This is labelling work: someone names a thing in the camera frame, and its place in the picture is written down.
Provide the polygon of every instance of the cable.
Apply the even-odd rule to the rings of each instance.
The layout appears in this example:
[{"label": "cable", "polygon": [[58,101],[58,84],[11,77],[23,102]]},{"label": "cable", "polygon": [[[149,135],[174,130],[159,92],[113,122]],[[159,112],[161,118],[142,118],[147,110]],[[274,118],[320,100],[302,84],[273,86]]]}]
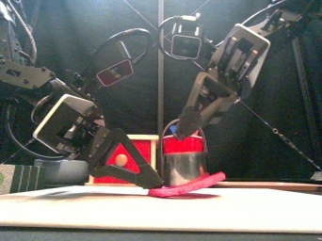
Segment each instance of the cable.
[{"label": "cable", "polygon": [[46,160],[46,161],[59,161],[59,160],[63,160],[67,158],[67,156],[47,156],[47,155],[42,155],[39,153],[35,153],[34,151],[31,151],[20,142],[19,140],[16,139],[15,135],[14,135],[14,132],[12,132],[12,129],[11,129],[11,107],[12,107],[12,104],[8,104],[8,107],[7,107],[7,117],[6,117],[6,129],[7,129],[7,133],[11,137],[11,140],[14,142],[14,144],[18,146],[18,148],[24,152],[27,153],[30,156],[38,158],[38,159],[42,159],[42,160]]},{"label": "cable", "polygon": [[114,41],[121,41],[121,40],[123,40],[125,38],[129,38],[129,37],[133,37],[133,36],[139,36],[139,35],[142,35],[142,36],[145,36],[145,37],[147,38],[146,49],[145,49],[143,53],[139,55],[139,57],[135,58],[135,60],[133,60],[133,63],[134,63],[134,64],[139,63],[139,62],[145,59],[145,57],[146,57],[146,55],[147,55],[147,53],[149,53],[150,47],[151,47],[151,45],[153,45],[151,34],[150,34],[150,32],[149,32],[146,29],[143,29],[143,28],[133,28],[133,29],[129,29],[129,30],[125,30],[125,31],[117,33],[111,38],[109,38],[109,40],[106,40],[106,41],[101,44],[101,46],[98,47],[98,49],[97,49],[97,51],[95,51],[95,53],[94,53],[94,55],[93,55],[93,59],[97,57],[97,54],[99,53],[101,49],[102,49],[106,45],[111,44],[111,42],[114,42]]},{"label": "cable", "polygon": [[159,49],[161,49],[162,53],[163,53],[166,56],[170,56],[170,57],[173,57],[174,59],[177,59],[177,60],[191,60],[191,59],[187,58],[187,57],[173,56],[173,55],[165,50],[165,48],[163,48],[163,46],[162,46],[161,37],[163,37],[163,36],[162,36],[162,31],[163,31],[165,25],[169,24],[169,22],[178,21],[178,20],[182,19],[182,18],[183,18],[182,16],[174,16],[174,17],[167,18],[167,19],[161,23],[161,26],[159,26],[159,28],[158,28],[158,36],[159,36],[158,45],[159,45]]},{"label": "cable", "polygon": [[27,26],[27,24],[26,24],[26,22],[24,22],[24,20],[23,20],[23,18],[22,18],[22,16],[20,16],[18,10],[15,9],[15,6],[14,6],[14,4],[11,3],[11,0],[7,0],[7,3],[8,3],[12,11],[14,11],[14,13],[15,13],[15,16],[16,16],[20,24],[23,25],[23,27],[24,27],[24,29],[26,29],[28,38],[30,38],[30,40],[31,40],[31,44],[32,44],[31,63],[32,63],[32,65],[34,65],[34,64],[35,64],[35,61],[36,61],[36,46],[35,46],[35,39],[34,39],[34,36],[32,36],[32,32],[31,32],[31,30],[30,30],[30,28],[28,28],[28,26]]}]

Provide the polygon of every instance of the red cup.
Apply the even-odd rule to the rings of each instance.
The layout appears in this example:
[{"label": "red cup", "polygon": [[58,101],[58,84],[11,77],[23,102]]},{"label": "red cup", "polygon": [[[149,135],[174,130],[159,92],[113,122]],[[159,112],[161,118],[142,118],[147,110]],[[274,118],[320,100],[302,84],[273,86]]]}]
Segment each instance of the red cup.
[{"label": "red cup", "polygon": [[163,138],[163,153],[202,153],[205,151],[205,140],[199,136],[190,136],[183,140],[174,136]]}]

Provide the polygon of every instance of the metal pole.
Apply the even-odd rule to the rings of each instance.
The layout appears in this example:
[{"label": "metal pole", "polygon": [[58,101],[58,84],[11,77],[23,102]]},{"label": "metal pole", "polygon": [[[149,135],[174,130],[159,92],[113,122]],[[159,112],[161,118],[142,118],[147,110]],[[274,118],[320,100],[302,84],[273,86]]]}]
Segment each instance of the metal pole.
[{"label": "metal pole", "polygon": [[[165,7],[165,2],[163,0],[159,0],[159,25],[163,22],[163,9]],[[161,46],[163,46],[163,31],[161,33],[162,38],[161,38]],[[162,132],[163,132],[163,53],[159,50],[159,95],[158,95],[158,135],[162,137]],[[161,176],[163,177],[163,160],[162,160],[162,148],[159,148],[158,151],[158,171]]]}]

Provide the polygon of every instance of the table surface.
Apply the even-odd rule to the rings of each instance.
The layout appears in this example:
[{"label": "table surface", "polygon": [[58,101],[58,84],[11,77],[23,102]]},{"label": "table surface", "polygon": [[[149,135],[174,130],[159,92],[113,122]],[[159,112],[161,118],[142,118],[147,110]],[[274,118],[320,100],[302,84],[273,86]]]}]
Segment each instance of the table surface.
[{"label": "table surface", "polygon": [[322,233],[322,196],[208,188],[161,199],[141,187],[67,186],[0,196],[0,226],[134,231]]}]

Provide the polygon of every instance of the red box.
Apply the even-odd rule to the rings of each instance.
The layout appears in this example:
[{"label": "red box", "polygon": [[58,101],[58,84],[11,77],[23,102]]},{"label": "red box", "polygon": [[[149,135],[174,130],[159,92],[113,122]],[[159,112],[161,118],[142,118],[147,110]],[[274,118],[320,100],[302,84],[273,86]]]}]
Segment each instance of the red box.
[{"label": "red box", "polygon": [[[127,135],[127,136],[134,141],[134,145],[137,146],[145,160],[155,169],[157,168],[157,147],[158,147],[159,136],[157,135]],[[106,161],[106,164],[119,165],[121,167],[125,167],[126,169],[130,169],[134,172],[139,172],[138,164],[122,144],[118,145],[115,152],[113,153],[110,159]],[[99,178],[90,176],[90,181],[87,185],[130,185],[130,183],[121,180],[119,178],[110,177],[110,176],[99,177]]]}]

